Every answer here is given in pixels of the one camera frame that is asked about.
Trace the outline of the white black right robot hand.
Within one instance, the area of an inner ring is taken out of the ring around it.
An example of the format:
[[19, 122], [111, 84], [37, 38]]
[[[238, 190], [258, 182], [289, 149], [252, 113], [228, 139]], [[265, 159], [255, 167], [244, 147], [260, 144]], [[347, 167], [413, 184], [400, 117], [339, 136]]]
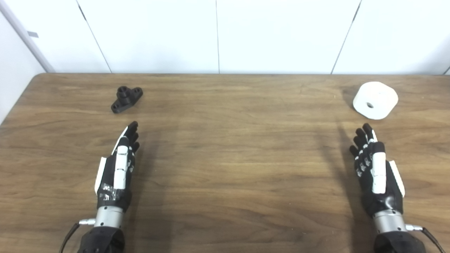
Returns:
[[386, 210], [403, 214], [404, 184], [394, 162], [387, 160], [384, 143], [368, 123], [357, 128], [355, 134], [349, 150], [354, 157], [362, 207], [370, 216]]

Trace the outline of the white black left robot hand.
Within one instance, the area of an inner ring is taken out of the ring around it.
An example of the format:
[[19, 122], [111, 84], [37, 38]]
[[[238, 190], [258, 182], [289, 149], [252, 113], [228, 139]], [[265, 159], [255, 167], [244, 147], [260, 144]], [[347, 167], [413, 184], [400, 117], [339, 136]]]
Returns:
[[94, 185], [98, 209], [113, 206], [126, 212], [131, 204], [131, 179], [140, 147], [137, 128], [137, 121], [130, 123], [117, 139], [111, 155], [100, 159]]

